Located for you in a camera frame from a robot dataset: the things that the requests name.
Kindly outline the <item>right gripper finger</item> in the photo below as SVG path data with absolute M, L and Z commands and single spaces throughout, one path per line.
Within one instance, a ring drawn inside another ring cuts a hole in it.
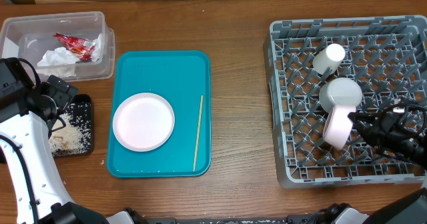
M 357 130 L 359 136 L 361 136 L 361 138 L 363 138 L 363 140 L 367 143 L 367 144 L 375 144 L 374 142 L 374 136 L 371 133 L 372 128 L 371 127 L 367 127 L 365 126 L 365 124 L 363 124 L 363 122 L 354 119 L 354 118 L 350 118 L 350 121 L 353 123 L 353 128 L 355 130 Z
M 348 118 L 354 123 L 357 121 L 373 123 L 381 116 L 381 113 L 359 113 L 359 112 L 350 112 Z

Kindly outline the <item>small pink saucer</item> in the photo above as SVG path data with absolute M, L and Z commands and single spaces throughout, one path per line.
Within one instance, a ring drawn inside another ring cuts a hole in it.
M 343 149 L 350 136 L 353 123 L 348 115 L 356 111 L 355 106 L 335 105 L 326 120 L 323 139 L 336 149 Z

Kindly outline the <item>white napkin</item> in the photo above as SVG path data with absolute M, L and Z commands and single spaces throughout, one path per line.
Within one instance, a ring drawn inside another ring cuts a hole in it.
M 36 71 L 46 76 L 74 77 L 75 64 L 78 61 L 80 59 L 65 47 L 58 47 L 53 51 L 46 51 L 42 60 L 37 63 Z

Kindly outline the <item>grey bowl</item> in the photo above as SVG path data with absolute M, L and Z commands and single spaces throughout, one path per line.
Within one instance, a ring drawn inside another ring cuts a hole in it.
M 335 105 L 359 106 L 362 96 L 359 84 L 349 78 L 340 77 L 320 89 L 319 102 L 323 110 L 329 113 Z

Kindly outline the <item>red snack wrapper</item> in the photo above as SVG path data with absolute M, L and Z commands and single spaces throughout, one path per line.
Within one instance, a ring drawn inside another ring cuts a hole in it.
M 65 48 L 81 61 L 97 61 L 100 58 L 101 36 L 89 40 L 56 33 L 54 38 L 64 44 Z

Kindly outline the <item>white cup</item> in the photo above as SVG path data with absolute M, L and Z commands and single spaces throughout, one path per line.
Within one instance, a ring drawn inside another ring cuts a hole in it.
M 324 74 L 327 68 L 334 72 L 346 56 L 345 49 L 336 43 L 328 45 L 320 51 L 313 59 L 314 70 L 320 75 Z

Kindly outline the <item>large pink plate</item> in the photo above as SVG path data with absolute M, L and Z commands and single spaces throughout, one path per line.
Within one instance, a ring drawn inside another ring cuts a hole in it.
M 169 102 L 154 93 L 128 97 L 113 115 L 113 134 L 119 144 L 135 152 L 162 146 L 171 136 L 175 115 Z

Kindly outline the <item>wooden chopstick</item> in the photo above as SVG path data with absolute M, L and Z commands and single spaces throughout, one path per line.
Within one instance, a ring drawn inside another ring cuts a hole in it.
M 197 120 L 197 134 L 196 134 L 196 140 L 195 140 L 195 153 L 193 157 L 193 172 L 195 172 L 196 165 L 197 165 L 197 155 L 198 155 L 198 146 L 199 146 L 199 135 L 200 135 L 200 129 L 201 129 L 201 116 L 203 112 L 203 95 L 200 97 L 199 102 L 199 115 Z

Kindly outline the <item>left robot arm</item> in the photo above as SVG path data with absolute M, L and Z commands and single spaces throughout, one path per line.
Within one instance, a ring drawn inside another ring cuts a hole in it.
M 24 78 L 1 90 L 1 150 L 17 198 L 17 222 L 137 223 L 129 209 L 104 217 L 76 204 L 60 178 L 49 135 L 76 93 L 53 75 L 38 87 Z

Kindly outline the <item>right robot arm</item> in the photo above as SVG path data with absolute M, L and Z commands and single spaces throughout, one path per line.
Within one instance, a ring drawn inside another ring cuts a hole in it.
M 379 113 L 332 111 L 324 137 L 335 146 L 344 145 L 344 132 L 357 130 L 377 154 L 388 159 L 426 167 L 426 108 L 419 105 L 393 105 Z M 366 215 L 347 203 L 332 204 L 314 213 L 308 223 L 425 223 L 426 188 L 409 194 Z

